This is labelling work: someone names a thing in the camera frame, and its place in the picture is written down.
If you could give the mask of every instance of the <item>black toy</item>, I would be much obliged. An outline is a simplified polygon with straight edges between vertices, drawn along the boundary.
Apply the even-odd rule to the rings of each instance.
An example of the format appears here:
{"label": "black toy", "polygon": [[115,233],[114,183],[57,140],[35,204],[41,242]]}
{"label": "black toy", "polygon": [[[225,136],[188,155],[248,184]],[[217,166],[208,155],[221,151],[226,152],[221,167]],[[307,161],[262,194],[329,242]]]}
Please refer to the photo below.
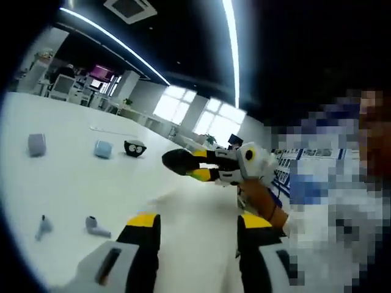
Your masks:
{"label": "black toy", "polygon": [[140,140],[126,140],[123,142],[123,147],[128,156],[139,157],[147,149]]}

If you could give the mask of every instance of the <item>ceiling air vent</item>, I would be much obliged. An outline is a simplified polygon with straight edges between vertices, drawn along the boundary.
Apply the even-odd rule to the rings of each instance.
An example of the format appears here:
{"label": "ceiling air vent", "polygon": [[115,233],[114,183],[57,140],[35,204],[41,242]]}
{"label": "ceiling air vent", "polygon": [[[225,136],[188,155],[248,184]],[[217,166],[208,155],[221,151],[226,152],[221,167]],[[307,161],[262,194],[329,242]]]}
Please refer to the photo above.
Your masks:
{"label": "ceiling air vent", "polygon": [[107,0],[104,6],[127,24],[158,14],[146,0]]}

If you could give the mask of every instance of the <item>ceiling light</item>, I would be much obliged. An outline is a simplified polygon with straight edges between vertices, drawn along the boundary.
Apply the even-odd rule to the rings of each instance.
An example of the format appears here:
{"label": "ceiling light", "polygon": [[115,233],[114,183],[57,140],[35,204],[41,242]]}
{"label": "ceiling light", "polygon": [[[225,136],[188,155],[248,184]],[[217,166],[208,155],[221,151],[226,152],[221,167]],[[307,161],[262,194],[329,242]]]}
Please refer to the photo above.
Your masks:
{"label": "ceiling light", "polygon": [[238,36],[236,34],[235,16],[233,13],[233,7],[231,0],[222,0],[225,15],[228,22],[228,30],[231,40],[231,51],[233,60],[233,78],[235,85],[235,107],[239,108],[239,49],[238,49]]}
{"label": "ceiling light", "polygon": [[136,57],[137,59],[139,59],[145,66],[147,66],[149,69],[152,70],[152,72],[154,72],[154,74],[156,74],[157,76],[159,76],[159,78],[161,78],[161,80],[163,80],[167,85],[170,85],[170,83],[167,81],[167,79],[165,79],[163,77],[163,75],[161,75],[156,69],[154,69],[149,63],[147,63],[147,61],[145,61],[143,58],[140,57],[139,54],[137,54],[136,52],[134,52],[131,48],[129,48],[127,45],[125,45],[121,40],[117,39],[115,36],[113,36],[112,34],[110,34],[106,29],[103,29],[102,27],[100,27],[99,25],[97,25],[96,23],[94,23],[93,21],[89,20],[88,18],[76,13],[76,12],[73,12],[71,10],[68,10],[68,9],[65,9],[65,8],[60,8],[61,11],[64,11],[64,12],[67,12],[69,13],[70,15],[76,17],[76,18],[79,18],[80,20],[83,20],[85,21],[86,23],[88,23],[89,25],[93,26],[95,29],[98,29],[99,31],[101,31],[102,33],[104,33],[105,35],[107,35],[109,38],[111,38],[113,41],[115,41],[116,43],[118,43],[121,47],[123,47],[124,49],[126,49],[127,51],[129,51],[134,57]]}

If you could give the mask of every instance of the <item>purple screen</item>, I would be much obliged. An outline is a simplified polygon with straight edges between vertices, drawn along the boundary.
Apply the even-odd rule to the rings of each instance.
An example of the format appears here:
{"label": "purple screen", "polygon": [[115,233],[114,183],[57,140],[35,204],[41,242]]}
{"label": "purple screen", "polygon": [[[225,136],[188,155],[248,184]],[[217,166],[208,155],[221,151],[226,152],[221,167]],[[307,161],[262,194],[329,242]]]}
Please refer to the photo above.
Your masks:
{"label": "purple screen", "polygon": [[105,67],[96,65],[95,68],[90,72],[90,76],[96,78],[99,81],[109,82],[113,76],[113,72]]}

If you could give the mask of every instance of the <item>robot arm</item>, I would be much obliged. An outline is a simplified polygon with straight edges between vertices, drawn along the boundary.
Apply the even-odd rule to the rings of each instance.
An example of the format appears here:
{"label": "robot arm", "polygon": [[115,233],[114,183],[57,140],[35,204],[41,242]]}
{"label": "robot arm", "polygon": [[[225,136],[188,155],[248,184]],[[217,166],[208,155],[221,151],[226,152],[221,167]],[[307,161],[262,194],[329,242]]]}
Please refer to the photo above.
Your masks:
{"label": "robot arm", "polygon": [[[167,152],[163,164],[182,176],[200,181],[216,181],[238,185],[248,179],[259,179],[270,187],[278,161],[274,154],[254,142],[246,143],[237,150],[195,151],[184,149]],[[200,163],[217,165],[217,168],[200,168]]]}

